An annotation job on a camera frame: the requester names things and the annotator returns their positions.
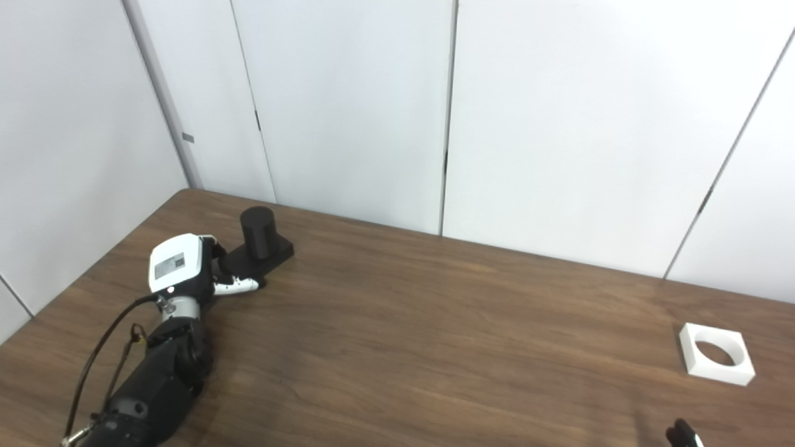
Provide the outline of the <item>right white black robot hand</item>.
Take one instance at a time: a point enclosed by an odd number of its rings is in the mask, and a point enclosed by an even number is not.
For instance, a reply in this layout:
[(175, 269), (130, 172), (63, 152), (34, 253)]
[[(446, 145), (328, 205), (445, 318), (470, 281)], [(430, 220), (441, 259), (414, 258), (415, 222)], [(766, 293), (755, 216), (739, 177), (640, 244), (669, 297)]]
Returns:
[(672, 427), (665, 430), (665, 438), (672, 447), (704, 447), (701, 437), (683, 418), (677, 418)]

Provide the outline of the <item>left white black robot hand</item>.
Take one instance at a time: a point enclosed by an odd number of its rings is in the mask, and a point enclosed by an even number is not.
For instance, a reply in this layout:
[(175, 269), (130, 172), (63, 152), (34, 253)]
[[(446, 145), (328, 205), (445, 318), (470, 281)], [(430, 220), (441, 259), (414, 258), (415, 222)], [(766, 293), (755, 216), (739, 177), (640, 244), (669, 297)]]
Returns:
[(185, 296), (197, 302), (261, 289), (260, 280), (241, 278), (222, 265), (226, 257), (226, 249), (213, 235), (171, 237), (151, 252), (148, 288), (166, 299)]

